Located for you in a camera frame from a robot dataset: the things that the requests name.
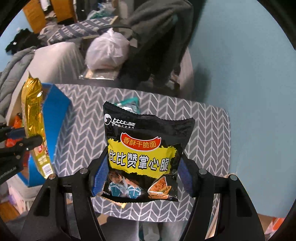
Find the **orange octopus chip bag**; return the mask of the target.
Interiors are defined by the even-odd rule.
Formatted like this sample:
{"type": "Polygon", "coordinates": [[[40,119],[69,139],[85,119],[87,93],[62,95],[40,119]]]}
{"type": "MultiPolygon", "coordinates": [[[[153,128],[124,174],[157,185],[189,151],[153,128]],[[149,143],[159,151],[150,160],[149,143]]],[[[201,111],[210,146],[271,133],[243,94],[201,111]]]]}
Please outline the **orange octopus chip bag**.
{"type": "Polygon", "coordinates": [[[14,118],[12,130],[6,134],[7,139],[5,142],[6,147],[13,147],[18,141],[23,139],[23,121],[22,114],[17,113],[14,118]]]}

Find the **long gold snack pack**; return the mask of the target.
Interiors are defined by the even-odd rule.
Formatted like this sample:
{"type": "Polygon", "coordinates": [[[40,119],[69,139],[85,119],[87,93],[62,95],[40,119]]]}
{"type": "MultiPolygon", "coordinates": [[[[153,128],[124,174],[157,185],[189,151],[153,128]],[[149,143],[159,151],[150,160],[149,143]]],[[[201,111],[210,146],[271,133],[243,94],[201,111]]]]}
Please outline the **long gold snack pack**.
{"type": "Polygon", "coordinates": [[[31,151],[31,157],[39,173],[46,179],[53,174],[48,145],[45,133],[45,124],[42,111],[43,89],[38,78],[33,78],[28,74],[28,78],[23,85],[21,93],[21,105],[23,115],[23,126],[26,137],[40,135],[42,142],[31,151]]]}

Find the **grey quilted duvet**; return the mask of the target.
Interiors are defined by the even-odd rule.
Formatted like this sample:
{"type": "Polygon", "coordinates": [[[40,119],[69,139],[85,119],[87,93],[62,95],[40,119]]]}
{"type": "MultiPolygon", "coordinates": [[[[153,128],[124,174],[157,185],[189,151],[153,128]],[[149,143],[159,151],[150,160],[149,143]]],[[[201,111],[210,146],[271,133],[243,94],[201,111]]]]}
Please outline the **grey quilted duvet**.
{"type": "Polygon", "coordinates": [[[1,72],[1,119],[6,116],[11,102],[12,93],[34,58],[36,49],[36,47],[32,46],[18,51],[12,56],[4,71],[1,72]]]}

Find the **black yellow noodle snack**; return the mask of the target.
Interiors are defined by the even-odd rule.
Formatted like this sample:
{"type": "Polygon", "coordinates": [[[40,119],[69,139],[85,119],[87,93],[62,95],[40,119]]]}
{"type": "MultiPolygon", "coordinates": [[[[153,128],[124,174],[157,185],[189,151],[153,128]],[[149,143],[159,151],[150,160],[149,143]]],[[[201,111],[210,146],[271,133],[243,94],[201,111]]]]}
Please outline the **black yellow noodle snack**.
{"type": "Polygon", "coordinates": [[[103,105],[108,173],[103,196],[118,202],[178,201],[177,174],[195,120],[163,120],[103,105]]]}

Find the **white plastic bag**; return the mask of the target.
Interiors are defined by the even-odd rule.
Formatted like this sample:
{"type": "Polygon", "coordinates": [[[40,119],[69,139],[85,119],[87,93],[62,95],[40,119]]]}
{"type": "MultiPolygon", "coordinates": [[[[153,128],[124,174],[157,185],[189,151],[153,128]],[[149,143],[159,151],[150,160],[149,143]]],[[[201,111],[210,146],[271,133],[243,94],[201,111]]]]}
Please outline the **white plastic bag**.
{"type": "Polygon", "coordinates": [[[86,52],[85,64],[90,70],[114,69],[128,59],[129,50],[129,40],[111,28],[92,41],[86,52]]]}

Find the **patterned low mattress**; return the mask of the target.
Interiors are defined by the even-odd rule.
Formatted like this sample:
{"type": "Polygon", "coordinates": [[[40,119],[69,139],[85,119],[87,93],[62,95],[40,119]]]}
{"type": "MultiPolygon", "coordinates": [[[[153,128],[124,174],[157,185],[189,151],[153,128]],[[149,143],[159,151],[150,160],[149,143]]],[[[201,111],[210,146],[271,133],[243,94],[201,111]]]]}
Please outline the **patterned low mattress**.
{"type": "Polygon", "coordinates": [[[57,30],[47,40],[48,45],[73,39],[85,39],[105,33],[118,20],[118,16],[107,16],[98,19],[89,19],[64,26],[57,30]]]}

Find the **blue cardboard box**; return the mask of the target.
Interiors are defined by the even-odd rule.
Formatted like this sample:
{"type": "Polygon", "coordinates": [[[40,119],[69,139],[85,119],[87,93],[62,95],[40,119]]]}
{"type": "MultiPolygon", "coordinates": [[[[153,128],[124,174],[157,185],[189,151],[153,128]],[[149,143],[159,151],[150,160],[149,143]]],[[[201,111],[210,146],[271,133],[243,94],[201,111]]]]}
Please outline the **blue cardboard box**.
{"type": "MultiPolygon", "coordinates": [[[[42,84],[43,104],[42,111],[45,124],[46,140],[51,164],[58,135],[68,110],[70,99],[54,84],[42,84]]],[[[23,159],[23,170],[17,173],[21,180],[28,186],[34,187],[45,182],[45,178],[37,170],[30,151],[26,152],[23,159]]]]}

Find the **wooden louvered wardrobe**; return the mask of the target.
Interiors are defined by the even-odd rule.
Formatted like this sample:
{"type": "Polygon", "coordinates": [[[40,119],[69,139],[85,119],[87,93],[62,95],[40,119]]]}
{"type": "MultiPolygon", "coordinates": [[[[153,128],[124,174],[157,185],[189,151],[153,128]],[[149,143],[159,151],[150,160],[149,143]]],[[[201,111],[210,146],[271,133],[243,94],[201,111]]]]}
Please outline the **wooden louvered wardrobe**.
{"type": "Polygon", "coordinates": [[[69,0],[31,0],[22,10],[32,31],[38,34],[50,21],[60,24],[76,23],[74,3],[75,1],[69,0]]]}

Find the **teal silver snack bag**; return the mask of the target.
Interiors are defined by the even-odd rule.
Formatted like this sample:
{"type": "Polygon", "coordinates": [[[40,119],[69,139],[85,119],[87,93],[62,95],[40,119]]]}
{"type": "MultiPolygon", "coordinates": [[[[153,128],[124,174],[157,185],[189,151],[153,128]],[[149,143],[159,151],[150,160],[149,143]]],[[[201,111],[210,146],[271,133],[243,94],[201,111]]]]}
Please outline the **teal silver snack bag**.
{"type": "Polygon", "coordinates": [[[132,113],[140,114],[138,97],[125,99],[123,101],[115,103],[115,105],[132,113]]]}

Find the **grey checked seat cushion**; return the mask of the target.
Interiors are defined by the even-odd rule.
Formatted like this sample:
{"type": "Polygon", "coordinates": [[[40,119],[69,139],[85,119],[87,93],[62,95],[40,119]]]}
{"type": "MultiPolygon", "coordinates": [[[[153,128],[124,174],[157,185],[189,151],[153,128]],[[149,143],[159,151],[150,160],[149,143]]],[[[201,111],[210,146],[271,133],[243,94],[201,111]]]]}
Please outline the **grey checked seat cushion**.
{"type": "Polygon", "coordinates": [[[86,69],[79,75],[80,79],[96,79],[96,80],[115,80],[119,74],[118,70],[110,70],[110,69],[98,69],[98,70],[90,70],[86,69]]]}

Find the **black office chair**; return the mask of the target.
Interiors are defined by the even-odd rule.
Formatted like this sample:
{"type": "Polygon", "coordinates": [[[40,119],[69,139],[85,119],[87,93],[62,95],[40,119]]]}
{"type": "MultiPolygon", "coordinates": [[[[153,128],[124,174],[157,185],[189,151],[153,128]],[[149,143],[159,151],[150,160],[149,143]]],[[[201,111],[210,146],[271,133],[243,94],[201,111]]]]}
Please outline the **black office chair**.
{"type": "MultiPolygon", "coordinates": [[[[119,27],[130,30],[131,37],[137,41],[128,24],[119,24],[119,27]]],[[[141,82],[148,81],[151,76],[154,77],[155,87],[162,88],[166,85],[171,72],[180,66],[182,58],[175,59],[168,56],[168,47],[165,42],[160,40],[159,43],[149,48],[140,48],[138,42],[136,47],[130,45],[128,59],[116,67],[119,68],[119,74],[114,80],[116,87],[136,90],[141,82]]]]}

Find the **bed with grey sheet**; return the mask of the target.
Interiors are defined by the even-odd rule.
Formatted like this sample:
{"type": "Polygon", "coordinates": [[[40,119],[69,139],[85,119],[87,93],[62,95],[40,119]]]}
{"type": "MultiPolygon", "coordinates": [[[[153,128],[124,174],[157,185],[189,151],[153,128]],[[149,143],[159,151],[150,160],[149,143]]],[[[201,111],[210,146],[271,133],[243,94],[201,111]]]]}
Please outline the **bed with grey sheet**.
{"type": "Polygon", "coordinates": [[[12,93],[6,122],[12,123],[21,111],[21,92],[28,75],[42,83],[64,84],[77,80],[84,68],[84,59],[75,43],[61,42],[39,48],[12,93]]]}

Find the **black clothes pile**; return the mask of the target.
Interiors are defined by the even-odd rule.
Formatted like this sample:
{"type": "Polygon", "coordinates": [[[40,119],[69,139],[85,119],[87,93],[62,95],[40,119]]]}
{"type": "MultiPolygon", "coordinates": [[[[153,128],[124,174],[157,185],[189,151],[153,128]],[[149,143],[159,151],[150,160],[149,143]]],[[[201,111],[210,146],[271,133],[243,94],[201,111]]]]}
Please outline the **black clothes pile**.
{"type": "Polygon", "coordinates": [[[38,39],[38,35],[31,32],[28,28],[21,29],[14,37],[14,39],[5,48],[6,53],[13,55],[18,51],[30,48],[30,47],[42,47],[41,41],[38,39]]]}

